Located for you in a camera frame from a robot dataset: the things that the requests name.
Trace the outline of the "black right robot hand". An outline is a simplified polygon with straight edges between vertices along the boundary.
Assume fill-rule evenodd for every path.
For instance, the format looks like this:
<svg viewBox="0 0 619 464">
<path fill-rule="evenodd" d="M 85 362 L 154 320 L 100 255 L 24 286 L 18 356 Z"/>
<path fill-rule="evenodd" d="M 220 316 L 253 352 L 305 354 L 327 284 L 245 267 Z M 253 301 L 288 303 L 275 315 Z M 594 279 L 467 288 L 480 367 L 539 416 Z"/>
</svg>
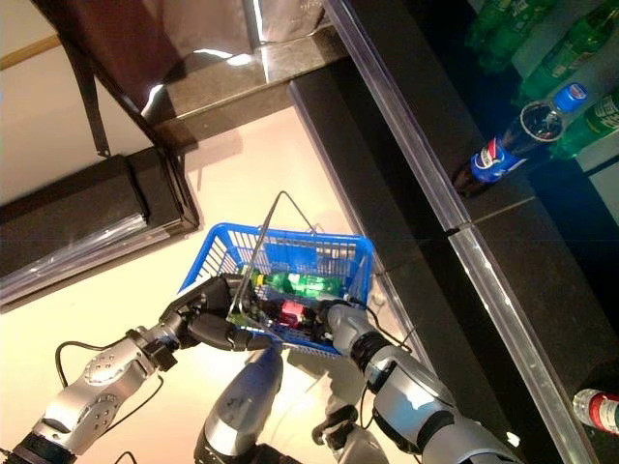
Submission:
<svg viewBox="0 0 619 464">
<path fill-rule="evenodd" d="M 303 326 L 315 342 L 333 340 L 333 330 L 328 322 L 329 310 L 339 303 L 339 300 L 318 300 L 304 308 Z"/>
</svg>

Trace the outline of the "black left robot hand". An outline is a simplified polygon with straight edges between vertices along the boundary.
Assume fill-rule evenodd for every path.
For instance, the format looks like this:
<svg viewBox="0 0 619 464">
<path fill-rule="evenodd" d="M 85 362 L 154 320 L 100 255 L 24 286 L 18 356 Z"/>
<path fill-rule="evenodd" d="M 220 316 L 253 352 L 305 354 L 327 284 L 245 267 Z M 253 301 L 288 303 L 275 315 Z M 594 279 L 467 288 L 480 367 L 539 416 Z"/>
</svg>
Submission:
<svg viewBox="0 0 619 464">
<path fill-rule="evenodd" d="M 234 352 L 272 346 L 268 335 L 241 329 L 227 320 L 242 279 L 235 274 L 216 275 L 195 282 L 177 294 L 160 317 L 177 349 L 188 349 L 199 343 Z"/>
</svg>

